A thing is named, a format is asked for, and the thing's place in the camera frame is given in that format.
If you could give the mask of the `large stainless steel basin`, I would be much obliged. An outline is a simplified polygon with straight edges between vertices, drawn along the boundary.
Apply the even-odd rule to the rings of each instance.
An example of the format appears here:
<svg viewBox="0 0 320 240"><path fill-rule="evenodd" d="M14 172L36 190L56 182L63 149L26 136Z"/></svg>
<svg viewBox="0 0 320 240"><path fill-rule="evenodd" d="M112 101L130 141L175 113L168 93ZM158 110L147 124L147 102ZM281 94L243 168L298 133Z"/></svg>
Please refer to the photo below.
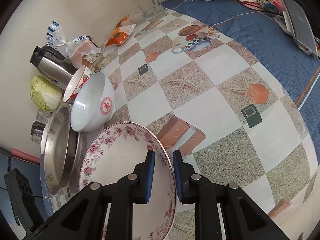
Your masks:
<svg viewBox="0 0 320 240"><path fill-rule="evenodd" d="M71 127L71 107L61 104L53 113L44 147L44 176L50 194L66 186L79 156L79 133Z"/></svg>

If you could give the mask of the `pink floral plate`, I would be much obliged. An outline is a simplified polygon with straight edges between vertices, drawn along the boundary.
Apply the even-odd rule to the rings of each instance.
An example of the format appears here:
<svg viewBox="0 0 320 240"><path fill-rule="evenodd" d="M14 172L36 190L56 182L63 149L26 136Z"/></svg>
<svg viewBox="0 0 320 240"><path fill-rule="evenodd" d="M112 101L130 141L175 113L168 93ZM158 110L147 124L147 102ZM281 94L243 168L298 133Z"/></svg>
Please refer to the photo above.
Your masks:
<svg viewBox="0 0 320 240"><path fill-rule="evenodd" d="M151 196L148 204L133 206L133 239L166 239L176 211L174 171L165 149L144 126L125 121L105 128L88 147L79 187L117 182L145 160L148 150L155 152Z"/></svg>

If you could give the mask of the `white round logo bowl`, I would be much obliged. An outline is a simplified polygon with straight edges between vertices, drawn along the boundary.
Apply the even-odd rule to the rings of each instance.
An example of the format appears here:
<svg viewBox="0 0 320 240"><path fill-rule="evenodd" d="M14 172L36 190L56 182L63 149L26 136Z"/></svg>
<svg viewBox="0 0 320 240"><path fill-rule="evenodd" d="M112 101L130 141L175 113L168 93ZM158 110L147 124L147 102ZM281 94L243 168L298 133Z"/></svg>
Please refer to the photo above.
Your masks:
<svg viewBox="0 0 320 240"><path fill-rule="evenodd" d="M71 127L91 132L108 122L116 109L114 87L103 72L92 75L80 89L71 111Z"/></svg>

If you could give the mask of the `red rimmed strawberry bowl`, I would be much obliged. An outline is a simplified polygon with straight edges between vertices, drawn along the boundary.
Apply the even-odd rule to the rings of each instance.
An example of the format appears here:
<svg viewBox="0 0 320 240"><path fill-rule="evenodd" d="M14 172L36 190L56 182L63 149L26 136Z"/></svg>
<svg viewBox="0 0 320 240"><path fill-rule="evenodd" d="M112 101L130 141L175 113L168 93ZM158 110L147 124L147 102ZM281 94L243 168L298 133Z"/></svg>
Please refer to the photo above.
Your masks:
<svg viewBox="0 0 320 240"><path fill-rule="evenodd" d="M91 70L86 65L82 65L69 81L63 95L63 103L73 103L80 89L92 75Z"/></svg>

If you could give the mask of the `white square bowl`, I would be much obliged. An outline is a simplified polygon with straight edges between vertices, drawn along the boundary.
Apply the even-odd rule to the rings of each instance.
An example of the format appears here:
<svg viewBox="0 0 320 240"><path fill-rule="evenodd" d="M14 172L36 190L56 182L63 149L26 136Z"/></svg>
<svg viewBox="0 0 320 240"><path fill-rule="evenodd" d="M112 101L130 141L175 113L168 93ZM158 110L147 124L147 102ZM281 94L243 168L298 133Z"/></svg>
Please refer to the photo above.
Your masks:
<svg viewBox="0 0 320 240"><path fill-rule="evenodd" d="M43 129L41 143L40 143L41 154L44 154L44 151L45 151L47 135L48 135L48 126L46 125Z"/></svg>

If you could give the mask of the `upturned drinking glass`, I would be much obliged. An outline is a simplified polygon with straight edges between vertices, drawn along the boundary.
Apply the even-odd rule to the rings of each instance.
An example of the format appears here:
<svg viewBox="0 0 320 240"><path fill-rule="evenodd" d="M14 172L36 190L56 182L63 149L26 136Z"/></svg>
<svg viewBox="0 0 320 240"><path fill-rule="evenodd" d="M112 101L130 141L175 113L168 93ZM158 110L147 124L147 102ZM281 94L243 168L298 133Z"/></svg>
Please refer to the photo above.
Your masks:
<svg viewBox="0 0 320 240"><path fill-rule="evenodd" d="M48 124L50 118L50 113L45 112L41 109L38 110L37 115L36 115L36 120L43 123L43 124Z"/></svg>

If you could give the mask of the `napa cabbage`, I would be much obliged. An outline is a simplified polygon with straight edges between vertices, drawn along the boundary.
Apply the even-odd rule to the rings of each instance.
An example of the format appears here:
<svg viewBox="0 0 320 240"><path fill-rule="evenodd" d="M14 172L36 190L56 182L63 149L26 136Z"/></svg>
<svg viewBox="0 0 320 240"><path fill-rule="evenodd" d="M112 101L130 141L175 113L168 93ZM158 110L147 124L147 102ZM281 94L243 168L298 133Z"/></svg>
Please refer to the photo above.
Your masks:
<svg viewBox="0 0 320 240"><path fill-rule="evenodd" d="M30 97L42 111L52 112L61 102L62 90L43 76L36 75L30 82Z"/></svg>

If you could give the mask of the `checkered patterned tablecloth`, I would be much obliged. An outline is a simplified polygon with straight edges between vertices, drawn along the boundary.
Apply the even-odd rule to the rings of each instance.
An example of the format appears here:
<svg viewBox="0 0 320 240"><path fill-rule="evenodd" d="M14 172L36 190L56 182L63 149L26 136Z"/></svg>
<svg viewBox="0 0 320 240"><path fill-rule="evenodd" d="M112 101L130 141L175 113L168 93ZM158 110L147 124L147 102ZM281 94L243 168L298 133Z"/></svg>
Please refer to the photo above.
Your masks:
<svg viewBox="0 0 320 240"><path fill-rule="evenodd" d="M49 214L81 188L92 141L118 122L152 132L165 149L212 182L237 183L290 239L319 222L319 59L276 22L230 0L170 0L136 23L121 46L102 47L92 73L113 83L112 118L82 133L68 184L44 191ZM166 239L195 238L195 206L176 196Z"/></svg>

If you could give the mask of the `stainless steel thermos jug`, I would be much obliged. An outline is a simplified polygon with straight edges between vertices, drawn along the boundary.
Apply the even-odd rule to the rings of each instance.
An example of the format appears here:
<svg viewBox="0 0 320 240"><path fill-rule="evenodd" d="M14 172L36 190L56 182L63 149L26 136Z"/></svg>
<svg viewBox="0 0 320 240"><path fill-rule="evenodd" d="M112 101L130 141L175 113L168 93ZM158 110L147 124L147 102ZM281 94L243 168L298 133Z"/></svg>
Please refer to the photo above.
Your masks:
<svg viewBox="0 0 320 240"><path fill-rule="evenodd" d="M45 45L36 46L30 63L51 83L66 90L76 72L74 66L56 49Z"/></svg>

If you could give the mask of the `bagged sliced bread loaf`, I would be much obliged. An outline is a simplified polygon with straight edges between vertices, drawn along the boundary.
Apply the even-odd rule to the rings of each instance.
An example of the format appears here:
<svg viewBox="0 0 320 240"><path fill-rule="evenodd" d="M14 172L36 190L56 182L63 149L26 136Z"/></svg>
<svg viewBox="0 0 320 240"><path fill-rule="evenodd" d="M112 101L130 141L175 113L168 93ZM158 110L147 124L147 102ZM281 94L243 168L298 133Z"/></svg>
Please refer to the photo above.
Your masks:
<svg viewBox="0 0 320 240"><path fill-rule="evenodd" d="M53 21L47 28L47 44L51 47L65 47L67 59L79 69L81 66L88 68L102 54L101 48L95 41L86 35L68 40L61 25Z"/></svg>

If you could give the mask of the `orange snack packet front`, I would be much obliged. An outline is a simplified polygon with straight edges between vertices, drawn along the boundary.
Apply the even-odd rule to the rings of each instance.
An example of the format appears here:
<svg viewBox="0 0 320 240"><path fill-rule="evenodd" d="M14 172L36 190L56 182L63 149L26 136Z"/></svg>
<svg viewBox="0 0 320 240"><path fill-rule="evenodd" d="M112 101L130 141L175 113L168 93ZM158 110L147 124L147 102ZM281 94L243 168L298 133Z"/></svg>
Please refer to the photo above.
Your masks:
<svg viewBox="0 0 320 240"><path fill-rule="evenodd" d="M108 47L111 45L121 46L132 34L136 24L125 25L121 27L117 27L111 33L109 39L105 42L104 46Z"/></svg>

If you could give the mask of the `orange snack packet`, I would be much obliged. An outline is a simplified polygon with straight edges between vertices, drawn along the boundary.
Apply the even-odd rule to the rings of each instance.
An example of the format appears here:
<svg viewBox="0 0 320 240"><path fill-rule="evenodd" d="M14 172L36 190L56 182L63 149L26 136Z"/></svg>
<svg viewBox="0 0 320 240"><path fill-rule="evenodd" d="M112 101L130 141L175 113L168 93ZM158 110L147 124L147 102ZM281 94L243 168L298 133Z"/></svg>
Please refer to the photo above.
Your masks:
<svg viewBox="0 0 320 240"><path fill-rule="evenodd" d="M108 47L111 45L121 46L132 34L136 24L125 25L121 27L117 27L111 33L109 39L105 42L104 46Z"/></svg>
<svg viewBox="0 0 320 240"><path fill-rule="evenodd" d="M116 25L116 29L117 28L120 28L120 27L122 27L122 26L127 26L127 25L132 25L133 24L133 22L131 21L131 18L130 18L130 16L125 16L124 18L122 18L119 22L118 22L118 24Z"/></svg>

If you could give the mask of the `grey tablet device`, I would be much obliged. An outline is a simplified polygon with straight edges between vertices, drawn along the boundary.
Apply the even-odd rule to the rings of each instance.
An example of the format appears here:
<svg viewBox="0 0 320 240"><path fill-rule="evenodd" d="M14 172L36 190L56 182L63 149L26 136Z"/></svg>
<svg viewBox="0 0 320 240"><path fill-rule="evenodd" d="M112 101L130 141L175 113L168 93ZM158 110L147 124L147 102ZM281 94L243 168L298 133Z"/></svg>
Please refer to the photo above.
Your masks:
<svg viewBox="0 0 320 240"><path fill-rule="evenodd" d="M281 1L284 6L283 15L277 15L275 21L306 55L317 56L315 37L303 8L294 0Z"/></svg>

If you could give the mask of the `orange snack packet rear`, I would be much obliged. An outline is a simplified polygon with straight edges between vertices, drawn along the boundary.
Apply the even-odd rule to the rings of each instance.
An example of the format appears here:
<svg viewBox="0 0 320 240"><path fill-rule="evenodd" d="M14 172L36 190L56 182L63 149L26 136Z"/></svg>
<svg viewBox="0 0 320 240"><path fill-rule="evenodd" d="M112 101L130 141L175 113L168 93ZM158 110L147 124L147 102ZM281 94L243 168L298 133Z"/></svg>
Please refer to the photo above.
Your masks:
<svg viewBox="0 0 320 240"><path fill-rule="evenodd" d="M117 28L120 28L120 27L122 27L122 26L127 26L127 25L132 25L133 24L133 22L131 21L131 18L130 18L130 16L125 16L124 18L122 18L119 22L118 22L118 24L116 25L116 29Z"/></svg>

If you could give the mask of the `clear glass mug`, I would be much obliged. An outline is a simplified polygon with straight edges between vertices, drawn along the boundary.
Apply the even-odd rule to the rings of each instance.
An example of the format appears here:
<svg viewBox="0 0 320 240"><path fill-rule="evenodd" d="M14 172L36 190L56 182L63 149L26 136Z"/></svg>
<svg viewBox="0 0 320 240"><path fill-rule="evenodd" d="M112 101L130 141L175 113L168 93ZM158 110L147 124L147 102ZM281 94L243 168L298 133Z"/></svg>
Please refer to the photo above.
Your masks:
<svg viewBox="0 0 320 240"><path fill-rule="evenodd" d="M164 7L159 0L133 0L133 2L146 19L153 18L164 11Z"/></svg>

